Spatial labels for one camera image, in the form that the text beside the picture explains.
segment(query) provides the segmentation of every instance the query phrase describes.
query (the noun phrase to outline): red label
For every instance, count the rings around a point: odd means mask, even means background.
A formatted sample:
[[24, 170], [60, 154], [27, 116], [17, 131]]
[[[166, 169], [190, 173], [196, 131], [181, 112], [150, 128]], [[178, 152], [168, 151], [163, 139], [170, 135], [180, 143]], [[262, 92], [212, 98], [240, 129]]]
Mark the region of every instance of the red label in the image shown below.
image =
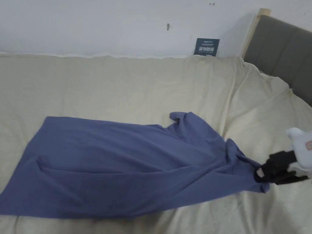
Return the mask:
[[305, 144], [308, 150], [312, 150], [312, 141], [309, 141]]

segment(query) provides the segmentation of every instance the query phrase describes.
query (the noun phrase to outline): blue t-shirt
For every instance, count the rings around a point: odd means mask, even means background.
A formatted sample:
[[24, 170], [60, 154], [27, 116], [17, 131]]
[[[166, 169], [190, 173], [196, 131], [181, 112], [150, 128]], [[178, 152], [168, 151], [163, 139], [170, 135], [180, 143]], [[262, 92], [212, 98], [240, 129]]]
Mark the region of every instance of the blue t-shirt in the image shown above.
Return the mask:
[[259, 164], [200, 117], [170, 118], [163, 128], [47, 117], [0, 195], [0, 214], [137, 217], [269, 189], [254, 180]]

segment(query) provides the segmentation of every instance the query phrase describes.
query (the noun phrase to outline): gray headboard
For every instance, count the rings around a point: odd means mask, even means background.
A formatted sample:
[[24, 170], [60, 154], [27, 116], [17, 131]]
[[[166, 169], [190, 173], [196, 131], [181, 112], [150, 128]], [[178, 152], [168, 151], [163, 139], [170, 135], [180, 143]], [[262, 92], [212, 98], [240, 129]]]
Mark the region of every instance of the gray headboard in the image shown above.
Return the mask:
[[312, 33], [262, 15], [248, 45], [245, 62], [278, 76], [312, 106]]

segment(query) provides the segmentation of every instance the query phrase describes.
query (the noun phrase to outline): mattress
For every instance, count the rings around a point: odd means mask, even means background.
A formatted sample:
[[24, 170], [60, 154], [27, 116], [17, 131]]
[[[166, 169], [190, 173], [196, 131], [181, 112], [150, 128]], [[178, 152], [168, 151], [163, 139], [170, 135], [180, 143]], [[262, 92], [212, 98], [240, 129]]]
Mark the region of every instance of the mattress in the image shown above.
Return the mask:
[[[264, 163], [287, 149], [285, 130], [312, 130], [312, 108], [278, 77], [241, 58], [0, 56], [0, 192], [46, 116], [167, 127], [193, 112]], [[0, 216], [0, 233], [310, 233], [311, 181], [242, 192], [122, 220]]]

